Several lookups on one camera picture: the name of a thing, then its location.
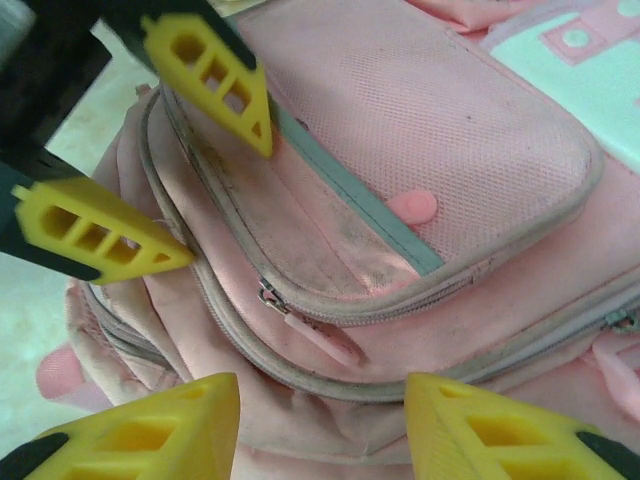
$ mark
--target front pocket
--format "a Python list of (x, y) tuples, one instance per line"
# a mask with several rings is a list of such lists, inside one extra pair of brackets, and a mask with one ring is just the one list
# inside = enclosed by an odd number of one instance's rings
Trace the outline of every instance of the front pocket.
[[(275, 0), (242, 16), (286, 106), (272, 108), (270, 160), (167, 95), (251, 263), (305, 313), (339, 323), (433, 305), (575, 218), (597, 184), (601, 152), (577, 122), (427, 18), (360, 0)], [(414, 190), (438, 212), (410, 229), (384, 205)]]

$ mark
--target white floor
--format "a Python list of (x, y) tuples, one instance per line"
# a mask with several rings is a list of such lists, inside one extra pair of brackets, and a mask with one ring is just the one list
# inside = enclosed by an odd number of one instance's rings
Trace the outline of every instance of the white floor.
[[(106, 29), (96, 35), (112, 51), (105, 69), (49, 149), (86, 173), (100, 160), (135, 101), (135, 86), (154, 84)], [(62, 275), (0, 254), (0, 458), (42, 431), (81, 415), (44, 401), (35, 386), (40, 359), (65, 341)]]

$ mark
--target pink mesh fabric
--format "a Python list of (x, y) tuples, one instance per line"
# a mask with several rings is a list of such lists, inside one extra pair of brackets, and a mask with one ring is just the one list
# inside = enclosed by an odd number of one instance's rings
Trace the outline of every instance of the pink mesh fabric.
[(69, 344), (42, 360), (36, 373), (36, 384), (44, 398), (58, 403), (91, 412), (113, 406), (95, 382), (85, 380), (80, 361)]
[(583, 185), (584, 135), (401, 0), (275, 0), (239, 28), (273, 94), (383, 201), (433, 192), (416, 229), (445, 260), (544, 217)]

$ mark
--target pink button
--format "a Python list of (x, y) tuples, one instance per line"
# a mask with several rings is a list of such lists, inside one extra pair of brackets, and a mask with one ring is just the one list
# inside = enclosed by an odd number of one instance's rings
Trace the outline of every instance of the pink button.
[(387, 207), (409, 226), (421, 225), (433, 220), (438, 211), (438, 201), (426, 190), (412, 190), (387, 202)]

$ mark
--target pink fabric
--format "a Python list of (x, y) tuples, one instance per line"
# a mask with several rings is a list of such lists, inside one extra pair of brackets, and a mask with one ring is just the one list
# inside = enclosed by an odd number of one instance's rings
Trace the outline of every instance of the pink fabric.
[[(633, 347), (636, 358), (629, 365), (620, 355)], [(606, 335), (593, 344), (593, 354), (604, 375), (611, 397), (640, 422), (640, 338), (638, 335)]]
[(47, 400), (92, 412), (113, 406), (95, 382), (85, 379), (82, 365), (69, 344), (44, 358), (36, 373), (36, 384)]
[(504, 22), (545, 0), (407, 0), (413, 6), (440, 19), (474, 43), (496, 23)]

